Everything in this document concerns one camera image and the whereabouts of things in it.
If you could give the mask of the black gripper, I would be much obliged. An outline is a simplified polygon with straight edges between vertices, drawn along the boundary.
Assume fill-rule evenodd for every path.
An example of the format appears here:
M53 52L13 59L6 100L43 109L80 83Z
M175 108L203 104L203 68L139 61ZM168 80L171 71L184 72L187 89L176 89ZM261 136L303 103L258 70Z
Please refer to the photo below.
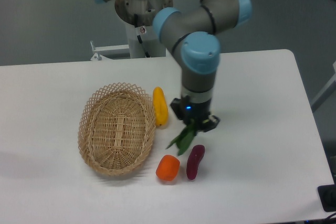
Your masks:
M198 132L208 132L215 129L219 124L219 118L209 112L211 100L194 103L187 95L181 98L174 98L170 107L176 118L185 125L190 125L193 122Z

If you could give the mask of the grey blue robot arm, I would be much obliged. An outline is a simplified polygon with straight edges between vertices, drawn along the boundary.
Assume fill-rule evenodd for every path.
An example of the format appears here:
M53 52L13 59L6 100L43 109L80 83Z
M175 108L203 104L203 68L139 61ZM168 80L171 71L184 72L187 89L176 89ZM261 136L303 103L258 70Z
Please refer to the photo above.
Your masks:
M114 1L124 22L131 58L162 57L169 52L181 67L181 96L171 102L176 117L197 131L217 127L210 112L220 44L216 35L251 18L250 0L199 0L192 12L181 13L173 0Z

